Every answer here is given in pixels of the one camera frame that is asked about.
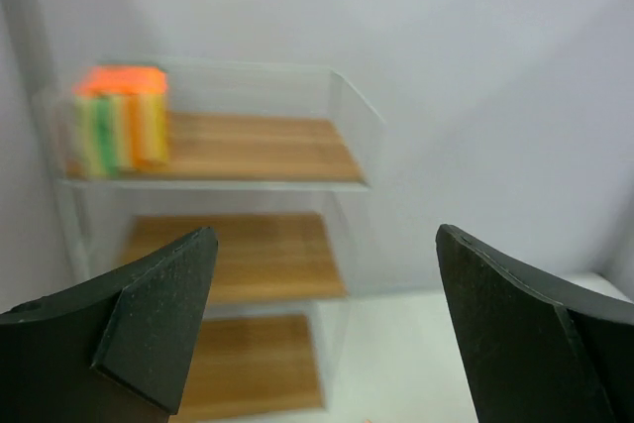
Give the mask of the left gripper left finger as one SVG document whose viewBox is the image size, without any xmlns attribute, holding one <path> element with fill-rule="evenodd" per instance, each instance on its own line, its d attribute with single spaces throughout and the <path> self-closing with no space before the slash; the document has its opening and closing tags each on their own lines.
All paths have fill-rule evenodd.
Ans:
<svg viewBox="0 0 634 423">
<path fill-rule="evenodd" d="M 1 315 L 4 422 L 166 422 L 214 273 L 208 227 Z"/>
</svg>

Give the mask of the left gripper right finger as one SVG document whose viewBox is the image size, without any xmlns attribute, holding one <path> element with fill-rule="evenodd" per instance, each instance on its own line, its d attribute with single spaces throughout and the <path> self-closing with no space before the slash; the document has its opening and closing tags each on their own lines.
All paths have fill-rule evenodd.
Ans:
<svg viewBox="0 0 634 423">
<path fill-rule="evenodd" d="M 478 421 L 632 421 L 632 303 L 453 225 L 439 227 L 436 250 Z"/>
</svg>

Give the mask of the striped sponge pack orange box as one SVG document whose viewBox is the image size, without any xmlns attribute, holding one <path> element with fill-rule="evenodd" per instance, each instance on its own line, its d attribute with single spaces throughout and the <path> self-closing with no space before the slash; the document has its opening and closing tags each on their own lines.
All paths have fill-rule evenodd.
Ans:
<svg viewBox="0 0 634 423">
<path fill-rule="evenodd" d="M 101 63 L 73 86 L 70 176 L 100 179 L 169 163 L 168 81 L 156 64 Z"/>
</svg>

